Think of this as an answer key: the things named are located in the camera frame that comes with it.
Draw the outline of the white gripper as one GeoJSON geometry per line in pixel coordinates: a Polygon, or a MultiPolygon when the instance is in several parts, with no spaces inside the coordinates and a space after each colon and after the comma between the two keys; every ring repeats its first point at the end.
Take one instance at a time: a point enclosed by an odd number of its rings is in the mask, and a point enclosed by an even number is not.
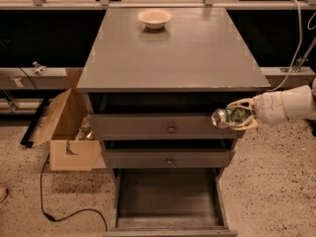
{"type": "Polygon", "coordinates": [[[252,98],[234,101],[226,106],[227,109],[254,110],[255,117],[250,116],[242,123],[232,126],[234,130],[247,130],[257,127],[260,123],[277,125],[286,121],[281,91],[266,92],[252,98]]]}

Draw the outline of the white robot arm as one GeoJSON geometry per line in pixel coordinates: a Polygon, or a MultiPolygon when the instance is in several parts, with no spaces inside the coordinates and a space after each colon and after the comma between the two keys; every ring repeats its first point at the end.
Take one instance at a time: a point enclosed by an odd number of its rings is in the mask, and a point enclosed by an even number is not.
{"type": "Polygon", "coordinates": [[[316,119],[315,83],[284,91],[265,92],[253,98],[242,99],[227,106],[244,109],[241,121],[230,121],[235,130],[246,130],[259,125],[277,125],[290,119],[316,119]]]}

